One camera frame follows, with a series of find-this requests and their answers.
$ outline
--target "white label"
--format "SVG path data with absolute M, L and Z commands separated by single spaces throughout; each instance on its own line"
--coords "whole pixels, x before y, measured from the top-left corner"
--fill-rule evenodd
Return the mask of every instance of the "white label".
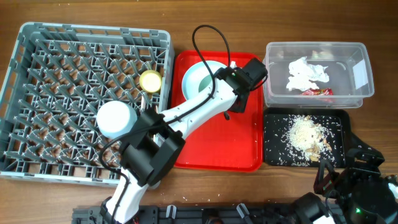
M 359 63 L 354 65 L 354 79 L 356 89 L 368 84 L 368 74 L 366 73 L 365 61 L 362 59 Z

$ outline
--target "clear plastic bin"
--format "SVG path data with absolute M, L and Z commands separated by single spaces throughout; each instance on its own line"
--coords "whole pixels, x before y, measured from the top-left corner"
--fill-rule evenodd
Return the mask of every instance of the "clear plastic bin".
M 327 83 L 315 82 L 319 89 L 331 88 L 333 95 L 304 96 L 286 89 L 289 63 L 301 57 L 313 65 L 328 66 Z M 269 78 L 264 85 L 268 107 L 359 108 L 363 98 L 374 94 L 368 52 L 362 43 L 349 42 L 271 42 L 264 59 Z

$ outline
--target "dish rack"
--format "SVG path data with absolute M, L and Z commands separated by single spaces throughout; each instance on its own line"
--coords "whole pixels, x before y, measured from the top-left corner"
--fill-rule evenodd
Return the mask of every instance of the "dish rack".
M 28 22 L 17 41 L 0 92 L 0 177 L 88 185 L 117 185 L 98 153 L 109 141 L 98 109 L 119 100 L 137 113 L 165 110 L 174 49 L 163 30 Z M 160 94 L 139 87 L 152 69 Z M 118 144 L 105 159 L 119 167 Z

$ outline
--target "wooden table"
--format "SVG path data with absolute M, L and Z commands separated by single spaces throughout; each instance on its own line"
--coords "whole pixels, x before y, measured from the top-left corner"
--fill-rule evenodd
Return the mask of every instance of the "wooden table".
M 386 158 L 385 174 L 398 174 L 397 1 L 119 1 L 14 0 L 0 3 L 0 74 L 6 73 L 20 26 L 27 21 L 163 29 L 176 55 L 193 49 L 200 24 L 222 30 L 234 52 L 264 58 L 273 41 L 362 42 L 368 49 L 376 92 L 348 110 L 353 131 Z M 203 29 L 199 48 L 224 50 L 220 37 Z M 232 205 L 291 202 L 312 191 L 316 169 L 272 167 L 240 174 L 173 169 L 143 205 Z M 114 189 L 0 179 L 0 223 L 70 223 L 73 208 L 99 205 Z

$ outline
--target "light blue plate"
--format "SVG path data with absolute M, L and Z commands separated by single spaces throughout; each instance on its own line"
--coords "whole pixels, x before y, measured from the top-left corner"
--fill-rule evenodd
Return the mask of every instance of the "light blue plate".
M 221 62 L 206 61 L 210 70 L 215 73 L 219 68 L 226 68 Z M 182 78 L 182 94 L 186 100 L 197 96 L 199 92 L 205 89 L 211 83 L 211 77 L 203 62 L 192 65 Z

